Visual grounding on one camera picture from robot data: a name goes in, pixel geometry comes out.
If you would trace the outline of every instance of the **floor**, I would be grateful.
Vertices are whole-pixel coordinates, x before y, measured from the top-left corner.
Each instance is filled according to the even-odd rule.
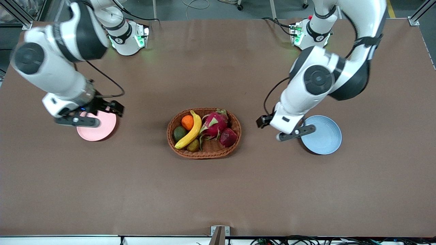
[[[54,0],[50,6],[46,21],[64,21],[69,19],[66,6],[63,0]],[[189,8],[186,14],[186,5],[182,0],[158,0],[157,17],[160,20],[186,20],[189,19],[260,19],[271,16],[271,8],[267,0],[243,0],[243,11],[238,11],[235,5],[222,3],[217,0],[194,0],[191,6],[205,7],[203,10]],[[275,0],[277,17],[279,19],[289,19],[292,17],[307,17],[313,13],[313,3],[309,1],[309,7],[301,7],[303,0]],[[401,18],[412,15],[422,4],[421,0],[390,0],[393,9],[391,17]],[[133,14],[144,17],[153,17],[153,5],[151,0],[128,0],[123,3],[124,7]],[[421,33],[426,41],[427,48],[431,57],[436,58],[436,7],[430,9],[420,20]],[[0,28],[0,49],[14,48],[17,43],[20,28]],[[10,61],[10,51],[0,51],[0,68],[7,70]]]

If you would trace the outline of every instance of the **red fruit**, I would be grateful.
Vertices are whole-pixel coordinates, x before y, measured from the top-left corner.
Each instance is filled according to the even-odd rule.
[[[202,140],[219,139],[221,132],[227,128],[228,116],[225,110],[217,109],[209,115],[205,115],[206,121],[200,129]]]
[[[237,138],[238,136],[233,130],[226,128],[222,131],[219,142],[225,147],[231,147],[236,142]]]

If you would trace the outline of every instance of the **avocado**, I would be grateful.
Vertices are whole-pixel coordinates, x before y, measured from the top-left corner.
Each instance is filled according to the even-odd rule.
[[[200,148],[200,141],[198,139],[194,139],[187,147],[186,150],[190,152],[197,152]]]
[[[185,135],[187,134],[186,129],[182,126],[178,126],[176,129],[174,129],[173,137],[176,143],[181,140]]]

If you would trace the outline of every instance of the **blue plate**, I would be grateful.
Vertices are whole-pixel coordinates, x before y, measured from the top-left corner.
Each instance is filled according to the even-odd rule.
[[[312,152],[320,155],[332,154],[342,143],[342,133],[339,126],[326,116],[311,116],[306,119],[306,125],[315,125],[315,132],[301,136],[303,144]]]

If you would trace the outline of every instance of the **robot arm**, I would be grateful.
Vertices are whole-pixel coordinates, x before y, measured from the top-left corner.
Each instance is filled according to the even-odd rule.
[[[76,126],[70,114],[81,111],[96,114],[98,110],[122,116],[123,106],[99,97],[93,84],[76,71],[70,62],[100,59],[108,40],[92,6],[86,0],[73,0],[72,18],[26,32],[24,43],[12,58],[13,68],[33,85],[48,94],[42,102],[48,112],[63,125]]]
[[[330,33],[337,19],[332,17],[335,15],[337,4],[353,23],[357,38],[350,60],[322,48],[321,38],[318,38],[319,45],[303,49],[292,65],[289,84],[282,92],[274,112],[257,120],[258,127],[272,125],[281,131],[282,133],[277,136],[280,141],[292,139],[293,137],[289,136],[291,134],[299,134],[299,121],[327,95],[336,100],[346,100],[357,96],[365,89],[369,79],[370,60],[382,37],[386,18],[384,0],[314,2],[315,15],[306,22],[307,27],[317,32]],[[309,40],[310,43],[317,40],[317,35],[303,35],[306,35],[306,41]]]
[[[149,29],[127,20],[115,6],[126,0],[90,0],[95,15],[109,34],[112,46],[121,55],[133,55],[145,47]]]

